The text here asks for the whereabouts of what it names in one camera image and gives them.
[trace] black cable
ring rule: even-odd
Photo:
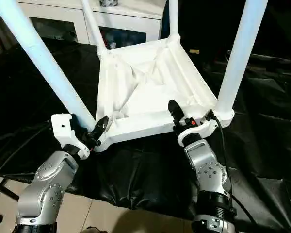
[[[49,126],[45,126],[41,128],[38,132],[36,132],[34,135],[32,135],[29,139],[27,139],[20,147],[18,147],[5,161],[4,163],[0,166],[0,171],[2,168],[13,158],[13,156],[19,152],[20,149],[22,149],[25,145],[27,145],[31,140],[33,140],[39,133],[41,133],[43,130],[47,129]]]
[[[227,172],[227,176],[229,178],[229,182],[231,185],[231,189],[230,189],[230,194],[233,194],[233,187],[232,187],[232,177],[230,175],[229,172],[229,166],[228,166],[228,161],[227,161],[227,155],[226,155],[226,148],[225,148],[225,139],[224,139],[224,134],[223,134],[223,128],[222,125],[220,123],[220,121],[218,120],[218,118],[214,115],[214,120],[217,122],[220,132],[221,132],[221,139],[222,139],[222,149],[223,149],[223,158],[224,158],[224,163],[225,163],[225,167],[226,167],[226,172]]]
[[[244,211],[244,213],[247,215],[247,217],[249,218],[249,220],[251,221],[251,223],[253,225],[255,225],[256,228],[258,228],[257,222],[253,219],[253,217],[251,216],[251,214],[249,213],[249,211],[246,209],[246,207],[232,193],[232,178],[231,178],[231,175],[230,175],[230,172],[229,172],[229,166],[228,166],[228,160],[227,160],[226,148],[225,148],[225,138],[224,138],[224,134],[223,134],[222,125],[221,125],[220,121],[218,120],[218,118],[214,115],[214,113],[213,113],[212,110],[209,111],[207,118],[208,118],[208,120],[209,119],[214,119],[217,122],[217,124],[219,126],[219,129],[220,129],[220,132],[221,132],[224,163],[225,163],[225,166],[226,166],[227,176],[229,177],[229,181],[230,181],[230,185],[231,185],[230,194],[231,194],[232,198],[236,201],[236,203]]]
[[[7,173],[7,174],[1,174],[0,176],[31,176],[34,175],[35,172],[24,172],[24,173]]]
[[[14,132],[10,132],[10,133],[6,133],[4,135],[1,135],[0,136],[0,141],[4,140],[6,138],[9,138],[9,137],[15,137],[18,133],[22,133],[22,132],[26,132],[26,131],[30,131],[30,130],[40,129],[45,124],[49,124],[49,121],[42,122],[42,123],[39,123],[39,124],[36,124],[36,125],[33,125],[33,126],[25,126],[25,127],[19,128],[19,129],[15,130]]]
[[[244,213],[250,219],[251,223],[257,227],[258,226],[257,222],[253,219],[252,215],[249,213],[249,211],[246,209],[246,207],[244,207],[244,205],[234,195],[232,195],[232,198],[241,207],[241,209],[244,211]]]

